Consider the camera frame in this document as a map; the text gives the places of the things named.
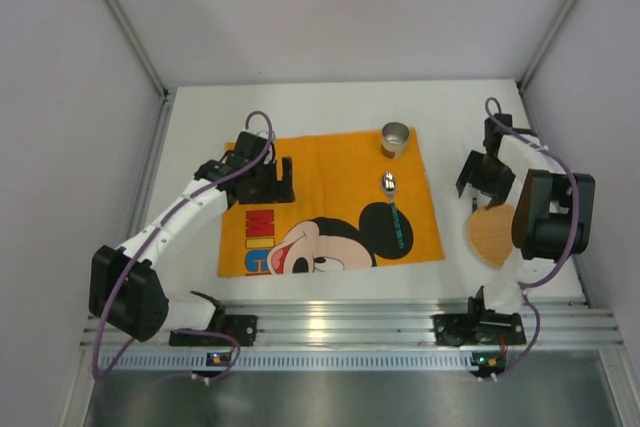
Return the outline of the metal cup with cork band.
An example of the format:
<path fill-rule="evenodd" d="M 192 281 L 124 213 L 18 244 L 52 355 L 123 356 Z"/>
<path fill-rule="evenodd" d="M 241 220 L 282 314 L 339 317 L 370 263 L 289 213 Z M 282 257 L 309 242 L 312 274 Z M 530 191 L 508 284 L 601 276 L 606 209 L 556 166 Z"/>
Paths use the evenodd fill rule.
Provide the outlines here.
<path fill-rule="evenodd" d="M 410 138 L 410 129 L 400 122 L 388 122 L 381 129 L 381 153 L 390 159 L 404 154 Z"/>

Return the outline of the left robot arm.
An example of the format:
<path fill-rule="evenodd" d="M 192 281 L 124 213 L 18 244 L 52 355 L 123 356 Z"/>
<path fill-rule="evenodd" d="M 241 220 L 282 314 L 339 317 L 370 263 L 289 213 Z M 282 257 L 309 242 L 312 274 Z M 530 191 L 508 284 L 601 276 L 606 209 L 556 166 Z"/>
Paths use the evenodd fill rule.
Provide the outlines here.
<path fill-rule="evenodd" d="M 145 342 L 163 331 L 212 329 L 223 304 L 175 284 L 176 259 L 201 230 L 237 203 L 278 200 L 292 186 L 292 161 L 278 159 L 274 135 L 242 131 L 233 148 L 195 172 L 178 198 L 134 237 L 102 246 L 91 262 L 89 310 Z"/>

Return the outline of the spoon with teal handle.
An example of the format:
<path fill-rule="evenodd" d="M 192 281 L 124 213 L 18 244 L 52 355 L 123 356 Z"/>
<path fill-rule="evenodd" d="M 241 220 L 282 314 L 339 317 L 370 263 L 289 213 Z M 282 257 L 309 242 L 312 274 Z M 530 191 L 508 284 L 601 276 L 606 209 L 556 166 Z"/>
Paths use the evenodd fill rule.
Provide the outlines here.
<path fill-rule="evenodd" d="M 383 174 L 381 178 L 381 188 L 389 201 L 398 247 L 400 249 L 403 249 L 404 236 L 401 229 L 399 213 L 395 204 L 395 194 L 396 194 L 397 184 L 396 184 L 395 177 L 391 172 L 385 172 Z"/>

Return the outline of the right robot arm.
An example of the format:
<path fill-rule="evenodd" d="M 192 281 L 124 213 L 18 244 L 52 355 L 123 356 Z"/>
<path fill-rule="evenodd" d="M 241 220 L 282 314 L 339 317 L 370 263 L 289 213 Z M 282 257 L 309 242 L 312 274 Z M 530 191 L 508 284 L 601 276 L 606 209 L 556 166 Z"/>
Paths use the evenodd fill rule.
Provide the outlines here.
<path fill-rule="evenodd" d="M 484 121 L 484 150 L 471 151 L 455 182 L 459 195 L 471 187 L 488 198 L 478 212 L 514 209 L 506 265 L 481 287 L 485 306 L 517 312 L 522 295 L 555 279 L 589 244 L 596 182 L 571 169 L 529 129 L 515 128 L 509 114 Z"/>

